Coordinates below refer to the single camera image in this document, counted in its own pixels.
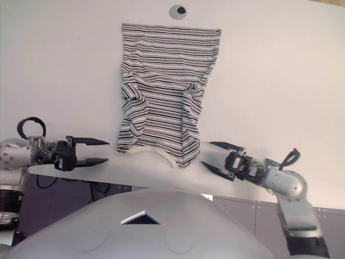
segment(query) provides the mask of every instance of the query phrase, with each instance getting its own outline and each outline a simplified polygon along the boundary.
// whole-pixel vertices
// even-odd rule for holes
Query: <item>striped cloth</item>
[[[123,24],[118,151],[158,151],[185,168],[199,154],[197,128],[221,30]]]

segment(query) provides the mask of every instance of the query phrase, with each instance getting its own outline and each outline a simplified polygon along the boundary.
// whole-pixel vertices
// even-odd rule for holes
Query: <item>gray cabinet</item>
[[[254,235],[255,203],[213,198],[213,202],[231,214],[243,227]]]
[[[276,207],[257,204],[255,236],[271,251],[275,258],[287,258],[289,256]]]
[[[321,228],[330,258],[345,258],[345,216],[322,214]]]
[[[53,177],[40,176],[41,186],[48,186],[54,181]],[[24,193],[22,206],[19,212],[19,226],[25,235],[32,235],[47,226],[47,216],[51,204],[54,186],[48,189],[39,189],[36,186],[36,175],[31,174]]]

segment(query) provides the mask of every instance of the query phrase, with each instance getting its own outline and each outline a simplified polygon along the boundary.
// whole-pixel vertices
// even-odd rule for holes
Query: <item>cable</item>
[[[279,171],[281,171],[284,167],[290,166],[295,163],[298,158],[300,157],[301,153],[294,148],[284,159],[284,161],[279,166]]]
[[[62,179],[64,181],[67,181],[67,182],[77,182],[77,181],[79,181],[78,179],[68,179],[68,178],[60,178],[60,179]]]
[[[89,182],[89,184],[90,184],[90,191],[91,191],[91,199],[89,200],[88,204],[96,201],[95,194],[93,192],[93,185],[92,185],[93,182]]]
[[[56,181],[58,180],[58,178],[55,178],[54,181],[52,181],[51,184],[49,184],[47,186],[42,186],[42,185],[39,184],[38,178],[39,178],[39,175],[36,175],[36,185],[40,189],[48,189],[49,187],[53,186],[56,183]]]

